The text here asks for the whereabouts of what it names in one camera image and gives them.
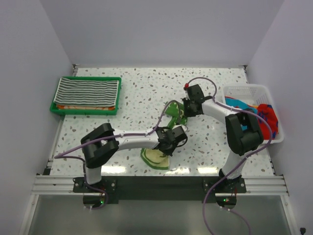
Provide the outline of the green frog pattern towel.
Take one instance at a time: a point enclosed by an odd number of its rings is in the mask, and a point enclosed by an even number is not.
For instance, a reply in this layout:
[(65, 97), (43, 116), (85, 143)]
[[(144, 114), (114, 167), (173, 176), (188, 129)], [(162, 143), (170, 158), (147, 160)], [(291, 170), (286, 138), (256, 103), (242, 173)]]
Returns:
[[(187, 117), (184, 115), (183, 104), (179, 102), (171, 103), (165, 114), (171, 116), (171, 120), (167, 124), (167, 127), (173, 129), (174, 126), (182, 124), (187, 124)], [(147, 164), (150, 168), (156, 170), (168, 170), (170, 166), (170, 156), (165, 155), (160, 150), (157, 149), (147, 149), (142, 148), (140, 151), (140, 156), (142, 160)]]

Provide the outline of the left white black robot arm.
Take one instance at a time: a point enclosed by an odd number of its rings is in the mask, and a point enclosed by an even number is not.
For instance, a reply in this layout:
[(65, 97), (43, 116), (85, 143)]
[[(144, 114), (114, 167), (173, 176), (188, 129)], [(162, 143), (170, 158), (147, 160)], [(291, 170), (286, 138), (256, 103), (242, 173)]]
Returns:
[(85, 157), (84, 186), (90, 192), (102, 192), (101, 167), (118, 151), (151, 149), (172, 156), (174, 150), (187, 141), (187, 130), (183, 124), (142, 132), (113, 129), (109, 123), (100, 125), (81, 139)]

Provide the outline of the green white striped towel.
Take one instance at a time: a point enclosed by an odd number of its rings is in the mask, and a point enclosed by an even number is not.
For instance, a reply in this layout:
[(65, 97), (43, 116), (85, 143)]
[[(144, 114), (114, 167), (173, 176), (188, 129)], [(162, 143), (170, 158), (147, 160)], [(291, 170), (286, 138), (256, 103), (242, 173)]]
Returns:
[(116, 105), (119, 80), (77, 80), (62, 77), (54, 103), (68, 106), (112, 107)]

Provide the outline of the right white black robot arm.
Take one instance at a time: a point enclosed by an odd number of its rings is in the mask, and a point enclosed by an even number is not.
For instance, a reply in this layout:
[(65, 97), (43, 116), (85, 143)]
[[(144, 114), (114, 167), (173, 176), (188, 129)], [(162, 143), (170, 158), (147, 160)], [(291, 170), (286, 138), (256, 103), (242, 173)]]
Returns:
[(186, 97), (182, 101), (186, 117), (206, 115), (225, 124), (230, 152), (213, 186), (214, 190), (229, 192), (242, 177), (247, 155), (264, 141), (257, 115), (252, 110), (235, 109), (217, 102), (210, 95), (205, 96), (198, 84), (190, 86), (187, 83), (184, 90)]

